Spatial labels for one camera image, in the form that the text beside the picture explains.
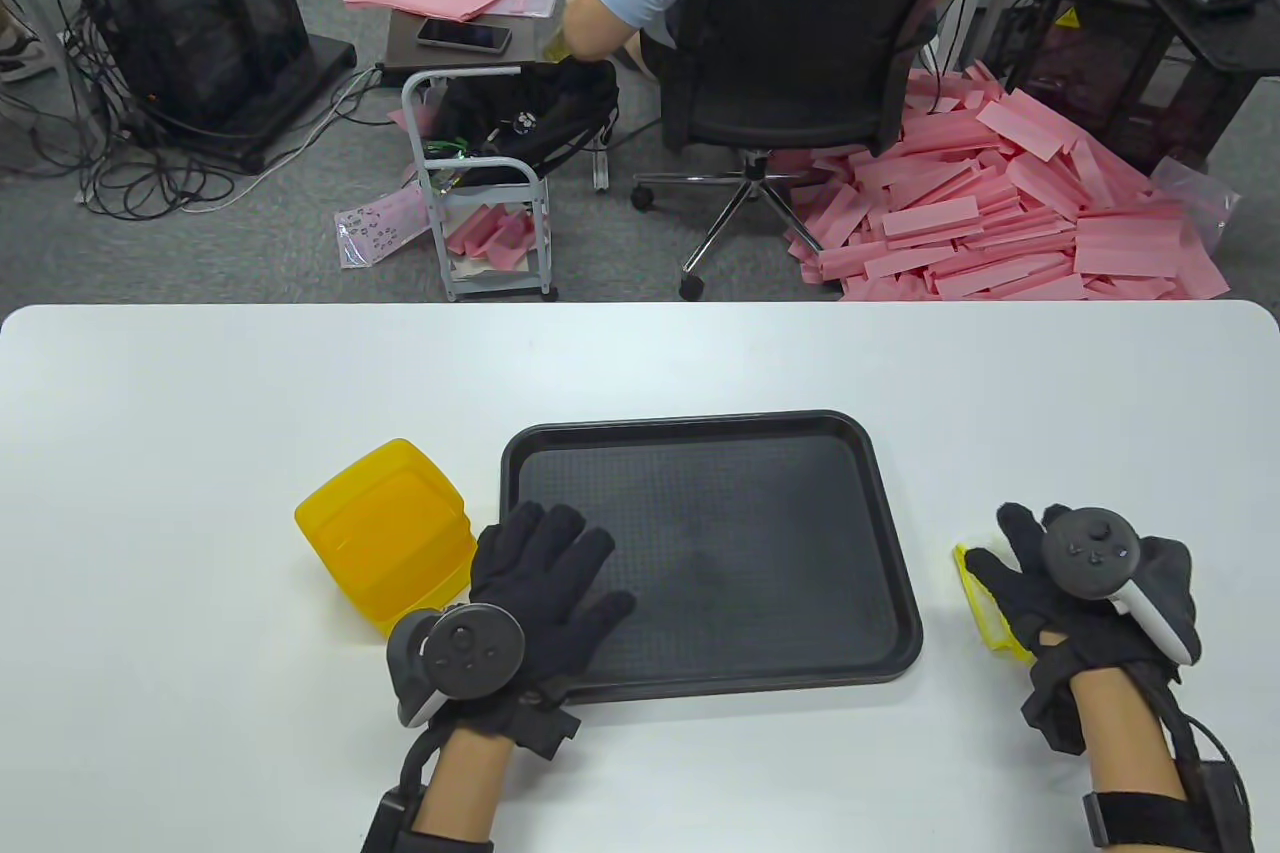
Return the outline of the person's right hand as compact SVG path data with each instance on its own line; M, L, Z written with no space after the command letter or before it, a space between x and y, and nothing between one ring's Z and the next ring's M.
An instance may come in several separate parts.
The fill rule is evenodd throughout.
M970 549L965 566L1025 649L1039 654L1052 633L1084 670L1149 663L1166 680L1201 660L1183 542L1139 535L1106 507L1052 505L1036 516L1009 502L996 521L1018 566L988 548Z

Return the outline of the person's left hand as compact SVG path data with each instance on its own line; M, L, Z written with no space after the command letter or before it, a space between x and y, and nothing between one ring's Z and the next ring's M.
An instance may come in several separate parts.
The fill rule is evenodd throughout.
M588 597L613 552L612 534L588 526L567 505L522 502L480 534L468 598L512 616L525 653L511 681L489 697L462 701L461 710L494 727L495 715L522 698L562 698L564 684L585 674L637 606L627 590Z

